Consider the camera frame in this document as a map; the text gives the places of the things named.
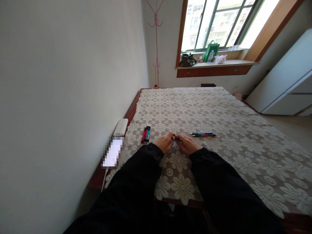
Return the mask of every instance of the bundle of pens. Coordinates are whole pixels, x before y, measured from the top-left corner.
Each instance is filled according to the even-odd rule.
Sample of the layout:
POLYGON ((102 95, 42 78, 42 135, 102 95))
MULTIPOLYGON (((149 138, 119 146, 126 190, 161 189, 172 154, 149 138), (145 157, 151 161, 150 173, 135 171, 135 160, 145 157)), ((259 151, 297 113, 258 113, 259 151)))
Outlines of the bundle of pens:
POLYGON ((141 144, 148 144, 150 141, 150 124, 148 124, 147 126, 145 126, 144 128, 144 132, 143 132, 143 137, 141 140, 141 144))
POLYGON ((193 137, 207 137, 207 136, 209 136, 209 137, 215 137, 216 136, 216 134, 215 133, 192 133, 192 134, 190 134, 190 135, 192 135, 193 137))

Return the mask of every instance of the black bag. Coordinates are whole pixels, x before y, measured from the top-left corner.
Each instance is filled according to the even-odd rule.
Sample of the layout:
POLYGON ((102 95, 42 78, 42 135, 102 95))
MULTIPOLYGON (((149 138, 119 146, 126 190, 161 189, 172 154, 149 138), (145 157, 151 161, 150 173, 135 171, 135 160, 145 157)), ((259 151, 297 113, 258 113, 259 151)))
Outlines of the black bag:
POLYGON ((182 54, 182 59, 180 61, 179 66, 180 67, 191 67, 194 66, 198 62, 197 59, 193 58, 193 55, 190 53, 188 54, 182 54))

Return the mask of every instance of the floral lace tablecloth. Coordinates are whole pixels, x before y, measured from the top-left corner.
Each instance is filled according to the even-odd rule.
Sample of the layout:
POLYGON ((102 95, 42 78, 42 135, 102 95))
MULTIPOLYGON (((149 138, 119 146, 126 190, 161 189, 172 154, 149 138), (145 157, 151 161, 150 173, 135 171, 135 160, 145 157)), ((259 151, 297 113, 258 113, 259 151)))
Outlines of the floral lace tablecloth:
MULTIPOLYGON (((268 208, 312 215, 312 160, 298 144, 238 101, 222 87, 144 89, 125 135, 123 160, 141 146, 144 127, 151 124, 150 142, 167 132, 214 132, 195 138, 218 153, 251 186, 268 208)), ((191 172, 191 161, 175 143, 161 160, 157 199, 202 201, 191 172)), ((116 170, 106 178, 108 186, 116 170)))

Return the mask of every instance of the charging cable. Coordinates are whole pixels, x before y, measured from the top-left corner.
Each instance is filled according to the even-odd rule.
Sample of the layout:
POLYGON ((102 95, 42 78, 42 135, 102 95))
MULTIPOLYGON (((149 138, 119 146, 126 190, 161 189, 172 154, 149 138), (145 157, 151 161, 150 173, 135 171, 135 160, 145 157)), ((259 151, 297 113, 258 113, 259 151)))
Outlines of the charging cable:
POLYGON ((107 168, 106 171, 105 171, 105 176, 104 176, 104 180, 103 180, 103 185, 102 185, 102 190, 101 190, 101 192, 103 191, 103 188, 104 188, 104 183, 105 183, 105 178, 106 178, 107 172, 108 172, 108 168, 107 168))

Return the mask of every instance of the black sleeve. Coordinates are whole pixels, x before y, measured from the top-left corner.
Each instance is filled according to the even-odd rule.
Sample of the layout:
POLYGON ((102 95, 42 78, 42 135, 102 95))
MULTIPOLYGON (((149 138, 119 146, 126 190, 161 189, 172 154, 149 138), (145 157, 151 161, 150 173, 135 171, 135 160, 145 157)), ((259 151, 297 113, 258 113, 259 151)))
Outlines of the black sleeve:
POLYGON ((251 187, 217 153, 202 148, 189 158, 206 210, 220 233, 286 233, 251 187))
POLYGON ((64 233, 136 233, 144 229, 151 217, 162 157, 163 152, 156 145, 142 146, 116 172, 90 211, 64 233))

